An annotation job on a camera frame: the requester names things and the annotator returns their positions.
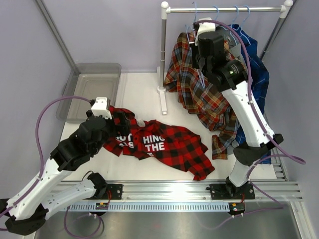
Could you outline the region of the brown orange plaid shirt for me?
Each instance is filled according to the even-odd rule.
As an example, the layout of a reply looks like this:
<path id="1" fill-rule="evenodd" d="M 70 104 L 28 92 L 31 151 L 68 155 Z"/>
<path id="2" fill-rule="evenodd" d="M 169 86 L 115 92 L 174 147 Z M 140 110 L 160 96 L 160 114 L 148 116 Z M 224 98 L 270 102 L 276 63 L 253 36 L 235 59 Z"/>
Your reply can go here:
<path id="1" fill-rule="evenodd" d="M 171 61 L 164 79 L 169 92 L 177 92 L 177 100 L 189 114 L 197 115 L 200 122 L 210 131 L 218 131 L 212 136 L 212 159 L 228 158 L 227 149 L 235 140 L 239 122 L 230 104 L 218 92 L 215 85 L 192 67 L 192 53 L 188 41 L 192 33 L 179 34 L 171 54 Z"/>

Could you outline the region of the red black plaid shirt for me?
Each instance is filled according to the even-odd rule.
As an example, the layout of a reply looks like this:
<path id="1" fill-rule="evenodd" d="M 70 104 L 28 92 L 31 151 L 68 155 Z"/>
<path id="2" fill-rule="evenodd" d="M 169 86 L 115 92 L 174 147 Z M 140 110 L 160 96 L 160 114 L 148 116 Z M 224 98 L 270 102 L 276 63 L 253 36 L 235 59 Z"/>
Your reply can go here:
<path id="1" fill-rule="evenodd" d="M 195 181 L 201 181 L 215 168 L 205 155 L 207 146 L 198 134 L 189 129 L 164 124 L 157 120 L 138 123 L 135 114 L 123 108 L 109 108 L 116 123 L 120 122 L 119 113 L 123 113 L 130 122 L 130 132 L 126 136 L 110 138 L 104 148 L 110 153 L 121 156 L 133 156 L 138 160 L 153 157 L 174 169 L 190 172 Z"/>

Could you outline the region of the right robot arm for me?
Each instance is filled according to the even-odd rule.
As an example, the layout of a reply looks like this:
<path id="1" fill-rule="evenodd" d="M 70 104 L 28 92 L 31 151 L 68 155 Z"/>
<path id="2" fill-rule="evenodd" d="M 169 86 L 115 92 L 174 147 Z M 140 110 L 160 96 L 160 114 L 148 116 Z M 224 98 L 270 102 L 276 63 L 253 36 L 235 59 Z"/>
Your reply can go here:
<path id="1" fill-rule="evenodd" d="M 227 195 L 236 198 L 244 192 L 253 165 L 283 142 L 283 137 L 266 124 L 259 108 L 252 109 L 256 101 L 248 86 L 247 70 L 239 60 L 227 58 L 222 35 L 214 31 L 201 33 L 192 49 L 194 67 L 222 93 L 245 134 L 245 142 L 234 148 L 236 162 L 225 185 Z"/>

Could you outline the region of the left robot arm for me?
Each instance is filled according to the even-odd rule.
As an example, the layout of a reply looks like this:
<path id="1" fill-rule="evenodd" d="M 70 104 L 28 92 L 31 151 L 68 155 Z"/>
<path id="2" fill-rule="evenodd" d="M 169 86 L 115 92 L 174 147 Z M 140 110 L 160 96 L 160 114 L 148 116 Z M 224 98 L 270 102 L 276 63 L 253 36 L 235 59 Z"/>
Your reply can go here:
<path id="1" fill-rule="evenodd" d="M 108 139 L 129 134 L 130 121 L 124 112 L 115 112 L 111 118 L 94 116 L 88 118 L 67 139 L 59 142 L 51 152 L 44 170 L 35 176 L 37 185 L 33 191 L 22 190 L 14 198 L 1 199 L 0 211 L 8 219 L 8 232 L 26 236 L 41 228 L 59 211 L 83 199 L 101 199 L 108 191 L 106 180 L 99 173 L 91 173 L 87 179 L 57 194 L 52 190 L 64 178 L 93 158 Z"/>

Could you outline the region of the grey shirt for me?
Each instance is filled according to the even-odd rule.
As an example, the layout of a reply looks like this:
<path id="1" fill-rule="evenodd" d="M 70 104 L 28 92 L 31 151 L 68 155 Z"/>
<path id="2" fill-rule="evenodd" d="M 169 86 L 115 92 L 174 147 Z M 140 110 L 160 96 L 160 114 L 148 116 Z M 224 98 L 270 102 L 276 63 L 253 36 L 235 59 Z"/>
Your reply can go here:
<path id="1" fill-rule="evenodd" d="M 226 59 L 227 60 L 241 60 L 241 50 L 240 43 L 234 37 L 232 32 L 224 26 L 220 26 L 223 29 L 223 37 L 228 43 L 228 47 L 226 48 Z"/>

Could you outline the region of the blue plaid shirt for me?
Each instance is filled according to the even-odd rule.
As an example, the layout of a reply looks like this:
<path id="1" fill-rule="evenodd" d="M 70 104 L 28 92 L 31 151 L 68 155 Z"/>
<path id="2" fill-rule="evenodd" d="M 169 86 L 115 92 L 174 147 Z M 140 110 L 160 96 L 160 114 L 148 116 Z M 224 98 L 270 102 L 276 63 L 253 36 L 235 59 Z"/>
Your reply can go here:
<path id="1" fill-rule="evenodd" d="M 264 63 L 257 55 L 258 42 L 244 32 L 238 24 L 230 25 L 232 29 L 241 37 L 249 55 L 251 76 L 252 76 L 252 93 L 262 114 L 264 114 L 265 99 L 269 86 L 269 72 Z"/>

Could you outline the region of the grey plastic bin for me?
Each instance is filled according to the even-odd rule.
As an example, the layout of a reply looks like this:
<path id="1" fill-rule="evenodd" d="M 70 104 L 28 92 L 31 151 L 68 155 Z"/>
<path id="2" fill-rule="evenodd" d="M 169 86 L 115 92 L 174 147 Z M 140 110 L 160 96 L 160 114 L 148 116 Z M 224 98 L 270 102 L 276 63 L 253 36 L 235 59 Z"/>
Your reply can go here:
<path id="1" fill-rule="evenodd" d="M 89 100 L 106 97 L 110 105 L 117 98 L 122 66 L 119 63 L 79 63 L 77 71 L 71 71 L 62 95 L 79 96 Z M 68 123 L 81 123 L 90 109 L 89 104 L 79 99 L 66 99 L 59 102 L 56 112 L 58 120 Z"/>

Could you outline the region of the metal clothes rack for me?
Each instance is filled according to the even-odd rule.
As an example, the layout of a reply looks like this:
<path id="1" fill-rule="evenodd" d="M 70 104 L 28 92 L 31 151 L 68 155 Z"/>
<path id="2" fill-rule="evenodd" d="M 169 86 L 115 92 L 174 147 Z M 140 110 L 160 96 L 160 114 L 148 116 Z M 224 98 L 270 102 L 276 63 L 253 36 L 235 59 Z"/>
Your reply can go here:
<path id="1" fill-rule="evenodd" d="M 293 7 L 295 0 L 286 0 L 280 6 L 270 6 L 270 7 L 249 7 L 249 6 L 240 6 L 240 7 L 193 7 L 193 8 L 172 8 L 169 6 L 169 3 L 163 1 L 161 3 L 161 40 L 160 40 L 160 65 L 157 67 L 157 73 L 159 75 L 159 86 L 157 87 L 157 92 L 159 94 L 159 103 L 160 111 L 162 115 L 167 115 L 167 103 L 166 103 L 166 89 L 163 86 L 165 79 L 165 44 L 166 44 L 166 26 L 167 26 L 167 15 L 172 13 L 226 13 L 226 12 L 278 12 L 279 18 L 276 22 L 276 25 L 265 44 L 265 47 L 260 55 L 260 59 L 264 60 L 265 56 L 269 52 L 272 44 L 274 43 L 278 32 L 281 30 L 286 17 L 289 15 L 291 8 Z"/>

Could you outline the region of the aluminium mounting rail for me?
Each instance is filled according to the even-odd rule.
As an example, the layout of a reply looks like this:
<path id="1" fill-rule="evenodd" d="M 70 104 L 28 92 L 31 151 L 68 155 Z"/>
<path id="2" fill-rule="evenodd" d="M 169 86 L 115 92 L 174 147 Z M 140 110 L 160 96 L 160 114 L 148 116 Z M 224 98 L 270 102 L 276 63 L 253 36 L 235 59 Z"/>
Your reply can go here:
<path id="1" fill-rule="evenodd" d="M 222 184 L 220 180 L 206 181 L 108 181 L 121 184 L 123 202 L 208 202 L 211 184 Z M 296 182 L 292 181 L 253 181 L 262 191 L 280 202 L 302 201 L 303 196 Z"/>

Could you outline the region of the aluminium frame post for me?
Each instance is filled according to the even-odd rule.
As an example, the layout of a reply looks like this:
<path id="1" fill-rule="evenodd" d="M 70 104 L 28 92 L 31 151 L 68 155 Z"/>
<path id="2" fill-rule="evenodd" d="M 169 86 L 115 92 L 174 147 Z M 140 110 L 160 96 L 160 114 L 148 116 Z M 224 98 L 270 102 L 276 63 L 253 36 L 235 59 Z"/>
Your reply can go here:
<path id="1" fill-rule="evenodd" d="M 61 34 L 43 0 L 35 0 L 34 1 L 36 6 L 38 7 L 40 13 L 42 14 L 50 32 L 53 34 L 53 37 L 58 44 L 62 54 L 64 55 L 67 63 L 69 64 L 70 68 L 77 74 L 79 74 L 78 67 L 76 66 L 75 61 L 73 60 L 64 40 L 62 39 Z"/>

